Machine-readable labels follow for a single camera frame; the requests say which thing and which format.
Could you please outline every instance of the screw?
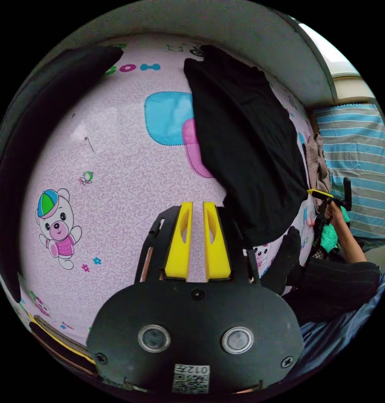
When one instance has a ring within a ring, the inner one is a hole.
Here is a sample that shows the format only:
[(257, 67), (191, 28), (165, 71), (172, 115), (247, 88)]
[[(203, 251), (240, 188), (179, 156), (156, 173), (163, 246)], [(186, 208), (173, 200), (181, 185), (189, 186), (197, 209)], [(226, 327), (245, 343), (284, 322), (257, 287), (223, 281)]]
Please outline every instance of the screw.
[(282, 368), (288, 368), (291, 366), (293, 363), (293, 357), (286, 357), (282, 362), (281, 362), (281, 367)]
[(95, 354), (96, 360), (99, 364), (105, 365), (107, 364), (107, 357), (103, 353), (96, 353)]
[(202, 290), (200, 290), (199, 288), (196, 288), (196, 289), (192, 290), (191, 297), (196, 301), (200, 301), (201, 299), (203, 299), (205, 297), (205, 293)]

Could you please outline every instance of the black sock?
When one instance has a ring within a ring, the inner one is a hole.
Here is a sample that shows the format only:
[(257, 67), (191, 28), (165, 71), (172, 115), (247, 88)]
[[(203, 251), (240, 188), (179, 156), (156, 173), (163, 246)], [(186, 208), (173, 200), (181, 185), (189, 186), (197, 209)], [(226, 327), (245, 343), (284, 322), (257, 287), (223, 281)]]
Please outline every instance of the black sock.
[(283, 294), (286, 279), (299, 261), (301, 244), (299, 231), (295, 227), (290, 227), (272, 265), (261, 277), (260, 283), (263, 287), (279, 295)]
[(292, 287), (300, 287), (300, 281), (304, 276), (304, 267), (297, 262), (291, 272), (288, 274), (286, 279), (286, 285), (291, 285)]

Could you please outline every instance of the window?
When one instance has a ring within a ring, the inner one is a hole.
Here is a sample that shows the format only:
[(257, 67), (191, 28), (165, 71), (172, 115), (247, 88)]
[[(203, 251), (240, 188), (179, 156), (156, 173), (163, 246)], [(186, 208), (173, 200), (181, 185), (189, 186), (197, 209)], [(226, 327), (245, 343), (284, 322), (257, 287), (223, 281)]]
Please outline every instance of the window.
[(354, 68), (350, 61), (330, 42), (309, 26), (298, 22), (301, 28), (313, 40), (318, 50), (321, 52), (332, 77), (339, 76), (357, 76), (359, 72)]

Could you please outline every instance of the qr code sticker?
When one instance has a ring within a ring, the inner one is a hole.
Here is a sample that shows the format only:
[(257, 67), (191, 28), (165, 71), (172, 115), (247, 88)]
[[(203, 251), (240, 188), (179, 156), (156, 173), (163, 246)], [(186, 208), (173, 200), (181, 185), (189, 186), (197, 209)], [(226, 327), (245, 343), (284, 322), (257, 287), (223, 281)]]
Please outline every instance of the qr code sticker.
[(209, 365), (181, 365), (174, 368), (173, 393), (204, 395), (209, 392)]

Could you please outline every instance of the person's arm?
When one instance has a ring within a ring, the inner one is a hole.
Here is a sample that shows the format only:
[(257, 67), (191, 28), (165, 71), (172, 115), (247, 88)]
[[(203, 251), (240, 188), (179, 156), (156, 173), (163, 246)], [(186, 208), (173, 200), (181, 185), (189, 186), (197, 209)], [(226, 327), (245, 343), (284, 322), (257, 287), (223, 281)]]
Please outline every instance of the person's arm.
[(367, 262), (360, 245), (356, 242), (343, 219), (341, 208), (332, 201), (328, 205), (325, 215), (327, 218), (331, 218), (331, 224), (338, 236), (346, 261), (348, 263)]

